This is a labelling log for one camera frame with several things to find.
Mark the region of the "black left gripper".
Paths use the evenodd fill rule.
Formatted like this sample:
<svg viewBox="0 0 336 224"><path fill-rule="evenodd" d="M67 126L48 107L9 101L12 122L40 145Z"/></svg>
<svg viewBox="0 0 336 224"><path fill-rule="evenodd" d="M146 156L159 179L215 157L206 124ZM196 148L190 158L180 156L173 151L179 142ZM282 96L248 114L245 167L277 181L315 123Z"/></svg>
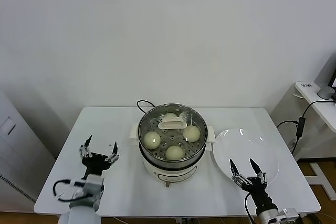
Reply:
<svg viewBox="0 0 336 224"><path fill-rule="evenodd" d="M83 178L87 178L90 174L102 176L103 171L108 170L111 167L111 163L115 163L119 159L117 142L114 143L112 154L106 156L103 154L91 153L89 148L91 139L92 135L85 140L84 145L79 147L80 157L83 158L81 163L86 167Z"/></svg>

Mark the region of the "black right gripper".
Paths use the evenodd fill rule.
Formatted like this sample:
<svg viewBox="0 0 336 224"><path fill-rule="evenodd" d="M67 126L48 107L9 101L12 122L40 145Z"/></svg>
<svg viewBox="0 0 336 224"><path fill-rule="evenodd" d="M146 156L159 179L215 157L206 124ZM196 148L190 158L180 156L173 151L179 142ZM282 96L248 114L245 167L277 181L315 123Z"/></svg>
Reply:
<svg viewBox="0 0 336 224"><path fill-rule="evenodd" d="M256 206L256 212L264 212L266 210L274 209L275 204L272 202L272 199L265 191L267 187L266 173L261 170L259 165L252 158L250 158L250 164L257 176L246 178L239 173L233 160L230 159L229 161L232 180L236 185L242 188L242 190L250 193Z"/></svg>

